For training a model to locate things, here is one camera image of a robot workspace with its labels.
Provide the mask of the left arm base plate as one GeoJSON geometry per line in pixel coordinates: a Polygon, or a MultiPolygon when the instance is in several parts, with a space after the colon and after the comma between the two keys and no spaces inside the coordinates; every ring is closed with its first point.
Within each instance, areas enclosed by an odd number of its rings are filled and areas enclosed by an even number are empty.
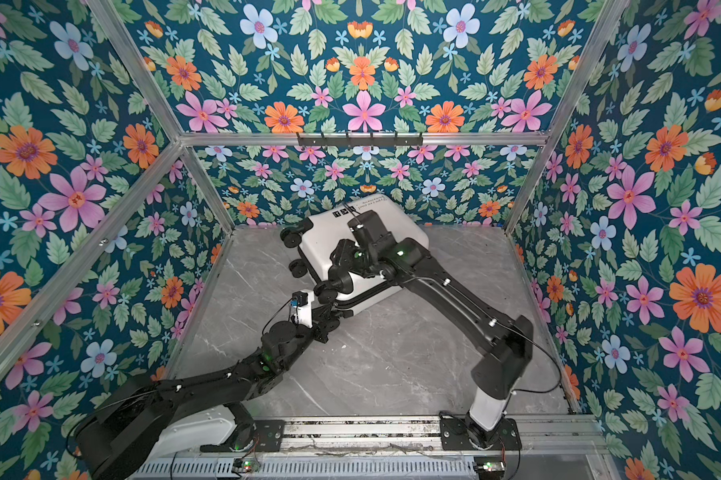
{"type": "Polygon", "coordinates": [[[230,437],[218,445],[202,445],[204,453],[278,452],[284,440],[284,420],[254,419],[236,426],[230,437]]]}

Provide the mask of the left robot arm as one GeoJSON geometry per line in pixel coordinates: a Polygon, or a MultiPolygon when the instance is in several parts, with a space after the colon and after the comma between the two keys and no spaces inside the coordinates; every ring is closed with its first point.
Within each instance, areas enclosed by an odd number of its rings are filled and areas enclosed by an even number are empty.
{"type": "Polygon", "coordinates": [[[262,345],[218,371],[174,380],[134,376],[74,428],[80,458],[94,479],[126,479],[148,460],[170,425],[220,405],[232,407],[274,389],[314,342],[348,317],[332,306],[312,309],[312,326],[272,324],[262,345]]]}

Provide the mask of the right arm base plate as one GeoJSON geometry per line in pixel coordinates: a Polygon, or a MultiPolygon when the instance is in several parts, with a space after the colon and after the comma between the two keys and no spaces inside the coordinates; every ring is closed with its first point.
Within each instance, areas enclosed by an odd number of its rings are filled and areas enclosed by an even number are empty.
{"type": "Polygon", "coordinates": [[[445,451],[522,450],[517,423],[502,416],[492,429],[484,429],[468,415],[438,413],[441,448],[445,451]]]}

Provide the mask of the white hard-shell suitcase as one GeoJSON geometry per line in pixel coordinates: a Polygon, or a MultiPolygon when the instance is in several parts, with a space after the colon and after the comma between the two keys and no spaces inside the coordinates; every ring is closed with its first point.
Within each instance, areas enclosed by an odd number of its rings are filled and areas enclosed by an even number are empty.
{"type": "Polygon", "coordinates": [[[364,254],[352,231],[356,224],[371,218],[371,225],[383,226],[393,245],[406,238],[429,246],[424,231],[390,198],[373,194],[350,203],[342,203],[324,213],[310,215],[280,232],[284,246],[298,252],[298,259],[290,262],[292,276],[310,276],[316,282],[314,295],[320,303],[332,302],[342,311],[358,314],[382,300],[400,292],[401,288],[385,280],[378,272],[362,268],[360,273],[340,266],[340,246],[362,260],[364,254]]]}

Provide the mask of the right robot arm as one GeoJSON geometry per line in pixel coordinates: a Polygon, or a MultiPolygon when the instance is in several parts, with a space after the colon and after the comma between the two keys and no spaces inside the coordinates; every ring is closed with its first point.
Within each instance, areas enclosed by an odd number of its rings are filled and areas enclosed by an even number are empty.
{"type": "Polygon", "coordinates": [[[499,424],[518,380],[533,356],[533,325],[511,318],[488,305],[455,280],[430,251],[408,237],[396,241],[386,234],[368,242],[361,234],[342,239],[330,254],[328,282],[346,290],[352,274],[381,276],[433,306],[454,324],[481,353],[471,370],[474,400],[463,424],[470,442],[486,449],[500,437],[499,424]]]}

